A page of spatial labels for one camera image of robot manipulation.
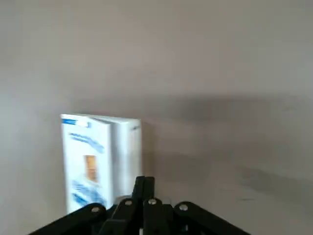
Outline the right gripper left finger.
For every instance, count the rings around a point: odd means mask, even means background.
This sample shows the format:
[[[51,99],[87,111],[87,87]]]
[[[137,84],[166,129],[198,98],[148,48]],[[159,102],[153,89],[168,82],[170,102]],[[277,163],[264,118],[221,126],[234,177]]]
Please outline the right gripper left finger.
[[[136,177],[131,196],[106,209],[88,204],[33,232],[32,235],[126,235],[139,230],[145,200],[145,177]]]

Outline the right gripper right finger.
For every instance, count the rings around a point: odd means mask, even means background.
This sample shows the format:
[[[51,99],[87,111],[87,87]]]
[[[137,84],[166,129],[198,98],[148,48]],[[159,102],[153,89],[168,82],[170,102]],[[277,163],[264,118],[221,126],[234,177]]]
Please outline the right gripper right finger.
[[[155,197],[154,177],[143,183],[145,235],[247,235],[248,232],[189,202],[172,206]]]

